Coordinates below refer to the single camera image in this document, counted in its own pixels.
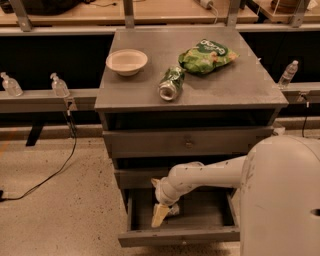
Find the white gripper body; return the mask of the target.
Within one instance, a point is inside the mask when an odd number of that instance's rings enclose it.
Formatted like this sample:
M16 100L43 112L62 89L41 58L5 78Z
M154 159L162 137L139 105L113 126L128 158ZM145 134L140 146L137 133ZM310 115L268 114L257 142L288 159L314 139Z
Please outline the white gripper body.
M155 188L155 196L159 203L171 206L180 199L177 190L168 182L166 178L159 179L160 184Z

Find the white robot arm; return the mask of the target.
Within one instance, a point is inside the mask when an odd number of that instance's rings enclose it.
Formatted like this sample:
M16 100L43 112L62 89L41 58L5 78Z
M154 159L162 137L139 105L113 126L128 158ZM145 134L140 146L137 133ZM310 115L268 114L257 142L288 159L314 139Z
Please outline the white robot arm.
M240 190L241 256L320 256L320 141L272 136L242 157L178 164L152 179L152 227L181 196L202 186Z

